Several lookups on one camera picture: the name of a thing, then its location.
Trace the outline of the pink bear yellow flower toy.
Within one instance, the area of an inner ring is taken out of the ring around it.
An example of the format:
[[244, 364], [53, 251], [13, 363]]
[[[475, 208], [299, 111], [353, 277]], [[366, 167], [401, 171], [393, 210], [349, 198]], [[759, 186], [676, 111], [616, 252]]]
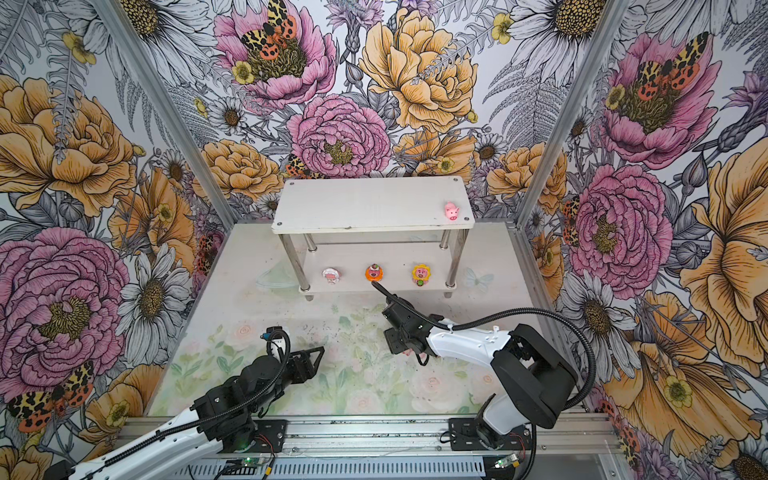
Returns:
[[431, 277], [431, 269], [426, 264], [418, 264], [412, 269], [412, 280], [418, 287], [425, 286]]

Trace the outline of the pink bear orange donut toy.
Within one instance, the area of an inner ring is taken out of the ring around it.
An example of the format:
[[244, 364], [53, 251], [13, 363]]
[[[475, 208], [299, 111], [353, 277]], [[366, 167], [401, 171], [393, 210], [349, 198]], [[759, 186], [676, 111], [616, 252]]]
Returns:
[[384, 277], [383, 268], [379, 264], [371, 264], [365, 270], [365, 277], [369, 282], [379, 282]]

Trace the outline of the white hooded pink doll toy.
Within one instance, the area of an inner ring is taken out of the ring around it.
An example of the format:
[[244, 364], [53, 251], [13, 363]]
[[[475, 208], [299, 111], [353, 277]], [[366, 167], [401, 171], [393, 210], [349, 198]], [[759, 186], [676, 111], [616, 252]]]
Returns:
[[327, 267], [322, 270], [322, 277], [332, 285], [337, 284], [341, 280], [341, 273], [338, 269], [333, 267]]

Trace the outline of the pink pig toy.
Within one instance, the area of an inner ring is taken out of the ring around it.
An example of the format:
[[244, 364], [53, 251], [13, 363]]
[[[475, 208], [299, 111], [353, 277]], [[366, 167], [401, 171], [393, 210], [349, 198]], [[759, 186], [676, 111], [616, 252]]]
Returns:
[[444, 215], [449, 221], [457, 221], [460, 208], [453, 202], [448, 202], [444, 206]]

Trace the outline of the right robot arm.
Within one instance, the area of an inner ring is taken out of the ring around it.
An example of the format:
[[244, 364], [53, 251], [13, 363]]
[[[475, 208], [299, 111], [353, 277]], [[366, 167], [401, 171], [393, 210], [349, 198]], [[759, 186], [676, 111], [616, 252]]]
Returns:
[[470, 439], [499, 449], [508, 435], [524, 425], [551, 429], [562, 411], [580, 403], [593, 381], [577, 387], [579, 375], [538, 331], [519, 324], [512, 331], [483, 330], [479, 323], [456, 324], [429, 317], [394, 296], [382, 311], [390, 324], [385, 331], [389, 350], [420, 356], [454, 358], [490, 369], [502, 386], [475, 417]]

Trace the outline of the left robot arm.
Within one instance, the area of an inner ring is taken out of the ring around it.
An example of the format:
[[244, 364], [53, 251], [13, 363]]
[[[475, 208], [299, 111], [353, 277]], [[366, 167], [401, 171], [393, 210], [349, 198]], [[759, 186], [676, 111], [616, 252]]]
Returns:
[[206, 455], [248, 449], [263, 417], [285, 390], [318, 372], [322, 346], [280, 353], [274, 343], [240, 374], [210, 389], [171, 420], [93, 460], [60, 461], [46, 479], [161, 479]]

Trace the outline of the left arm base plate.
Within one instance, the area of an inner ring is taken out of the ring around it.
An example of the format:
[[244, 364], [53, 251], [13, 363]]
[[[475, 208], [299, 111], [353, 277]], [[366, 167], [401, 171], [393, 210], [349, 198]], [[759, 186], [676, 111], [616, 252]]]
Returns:
[[247, 431], [246, 440], [236, 449], [236, 452], [248, 454], [282, 453], [287, 437], [287, 427], [287, 420], [256, 420]]

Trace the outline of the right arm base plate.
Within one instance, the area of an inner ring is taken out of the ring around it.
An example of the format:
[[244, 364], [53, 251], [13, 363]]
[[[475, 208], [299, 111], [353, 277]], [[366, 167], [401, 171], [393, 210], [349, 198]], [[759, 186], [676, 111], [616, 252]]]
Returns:
[[453, 451], [529, 451], [532, 435], [525, 425], [515, 427], [507, 434], [495, 432], [476, 418], [452, 417], [448, 419], [448, 430], [442, 436]]

